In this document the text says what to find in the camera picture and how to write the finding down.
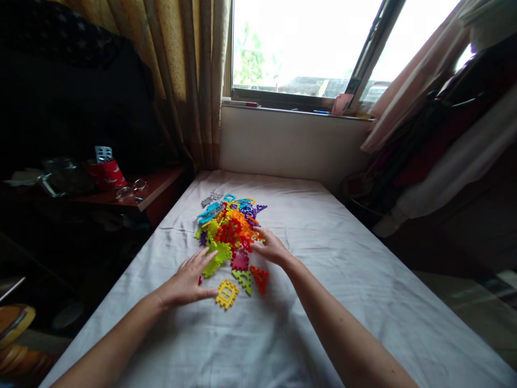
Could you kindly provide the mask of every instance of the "sky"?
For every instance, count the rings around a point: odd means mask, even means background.
[[[457,3],[406,0],[372,79],[393,81]],[[348,78],[381,0],[235,0],[234,4],[234,42],[243,38],[248,22],[250,34],[256,33],[261,41],[265,67],[270,74],[278,73],[283,84],[297,76]]]

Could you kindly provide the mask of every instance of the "white wall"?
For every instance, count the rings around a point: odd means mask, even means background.
[[[300,112],[223,106],[221,168],[320,181],[333,193],[363,171],[359,150],[370,123]]]

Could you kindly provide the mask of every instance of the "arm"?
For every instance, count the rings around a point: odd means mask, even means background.
[[[164,311],[217,296],[217,289],[198,286],[199,275],[217,254],[214,251],[205,256],[207,252],[208,248],[205,248],[186,259],[171,279],[140,300],[52,388],[104,388],[113,385]]]
[[[269,230],[255,228],[264,245],[253,250],[281,266],[291,279],[332,365],[347,387],[418,387],[404,368],[334,298],[301,261]]]

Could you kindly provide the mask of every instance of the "floor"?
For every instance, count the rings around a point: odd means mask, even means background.
[[[517,293],[517,274],[504,271],[498,278],[510,286],[504,295],[489,292],[479,283],[453,276],[414,271],[415,274],[472,330],[517,370],[517,310],[504,303]]]

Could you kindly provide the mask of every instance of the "window frame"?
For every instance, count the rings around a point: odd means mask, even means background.
[[[314,110],[329,112],[334,104],[334,98],[233,88],[234,1],[232,0],[230,5],[230,26],[228,28],[223,96],[231,97],[234,101],[258,102],[265,108],[300,110],[302,112],[313,112]],[[356,112],[362,104],[360,97],[366,88],[366,84],[372,75],[373,69],[379,60],[405,2],[406,0],[383,0],[379,6],[361,54],[357,59],[352,77],[343,91],[343,93],[354,94],[354,98],[348,105],[345,114]]]

